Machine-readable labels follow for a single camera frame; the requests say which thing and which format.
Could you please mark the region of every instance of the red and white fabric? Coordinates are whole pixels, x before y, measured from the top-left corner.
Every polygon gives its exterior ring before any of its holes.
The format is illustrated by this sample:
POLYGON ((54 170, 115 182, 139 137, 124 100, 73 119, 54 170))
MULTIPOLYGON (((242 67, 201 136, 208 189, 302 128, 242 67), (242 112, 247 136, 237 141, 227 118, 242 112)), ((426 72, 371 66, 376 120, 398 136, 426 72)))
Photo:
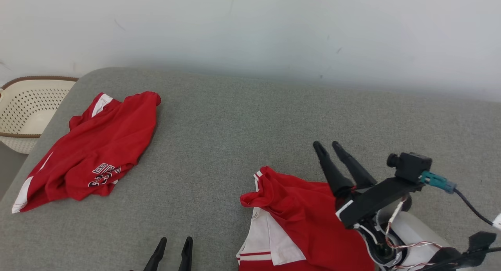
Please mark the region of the red and white fabric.
POLYGON ((150 143, 159 104, 154 92, 129 96, 123 103, 100 93, 81 116, 70 119, 70 132, 28 175, 12 213, 64 198, 109 195, 150 143))
POLYGON ((360 234, 335 214, 327 183, 307 182, 262 167, 256 192, 240 202, 254 207, 249 235, 237 254, 239 271, 373 271, 360 234))

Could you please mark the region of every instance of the brown basket rim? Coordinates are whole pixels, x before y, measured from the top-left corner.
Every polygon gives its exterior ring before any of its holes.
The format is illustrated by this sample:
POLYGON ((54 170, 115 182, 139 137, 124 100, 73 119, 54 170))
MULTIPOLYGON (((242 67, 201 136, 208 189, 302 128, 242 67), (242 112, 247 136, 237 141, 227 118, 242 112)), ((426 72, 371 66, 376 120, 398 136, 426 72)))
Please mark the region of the brown basket rim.
MULTIPOLYGON (((68 77, 68 76, 51 76, 51 75, 23 76, 23 77, 18 77, 16 79, 13 79, 13 80, 7 82, 5 85, 2 86, 2 89, 5 90, 9 86, 11 86, 12 84, 20 82, 20 81, 25 81, 25 80, 61 80, 61 81, 77 82, 78 78, 68 77)), ((39 138, 40 136, 41 136, 41 134, 11 134, 11 133, 6 133, 6 132, 0 132, 0 137, 36 139, 36 138, 39 138)))

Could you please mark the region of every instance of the robotic arm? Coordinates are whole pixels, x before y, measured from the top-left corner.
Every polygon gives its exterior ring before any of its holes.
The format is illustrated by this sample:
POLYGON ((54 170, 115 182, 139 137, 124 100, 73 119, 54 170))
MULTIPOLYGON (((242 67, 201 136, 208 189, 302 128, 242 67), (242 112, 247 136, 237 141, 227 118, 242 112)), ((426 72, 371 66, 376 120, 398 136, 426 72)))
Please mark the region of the robotic arm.
POLYGON ((395 177, 377 183, 338 142, 332 146, 356 183, 340 173, 318 141, 313 143, 336 197, 336 215, 346 229, 356 229, 361 234, 370 257, 381 270, 467 271, 479 266, 487 253, 501 250, 489 248, 496 239, 495 233, 478 232, 469 238, 469 249, 460 253, 407 212, 412 205, 410 193, 431 185, 449 194, 457 193, 477 216, 501 229, 501 224, 493 224, 478 213, 456 184, 429 171, 431 158, 415 153, 390 154, 387 165, 396 169, 395 177))

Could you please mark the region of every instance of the teal connector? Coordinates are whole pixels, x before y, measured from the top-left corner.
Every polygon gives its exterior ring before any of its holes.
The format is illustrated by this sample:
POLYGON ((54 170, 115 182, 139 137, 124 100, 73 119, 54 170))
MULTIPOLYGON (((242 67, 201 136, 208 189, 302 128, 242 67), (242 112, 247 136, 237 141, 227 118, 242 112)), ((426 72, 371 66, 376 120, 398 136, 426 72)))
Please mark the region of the teal connector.
POLYGON ((433 187, 440 188, 449 194, 453 194, 454 189, 456 189, 456 186, 458 185, 456 183, 447 181, 447 178, 444 178, 435 173, 431 173, 430 171, 423 171, 423 173, 421 173, 421 182, 433 187))

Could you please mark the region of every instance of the laundry basket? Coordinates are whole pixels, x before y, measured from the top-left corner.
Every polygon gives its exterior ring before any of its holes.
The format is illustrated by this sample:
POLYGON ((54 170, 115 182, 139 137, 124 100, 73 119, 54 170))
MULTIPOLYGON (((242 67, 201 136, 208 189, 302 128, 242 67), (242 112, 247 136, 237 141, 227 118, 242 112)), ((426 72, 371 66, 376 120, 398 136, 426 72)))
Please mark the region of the laundry basket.
POLYGON ((29 154, 78 78, 28 76, 0 89, 0 141, 29 154))

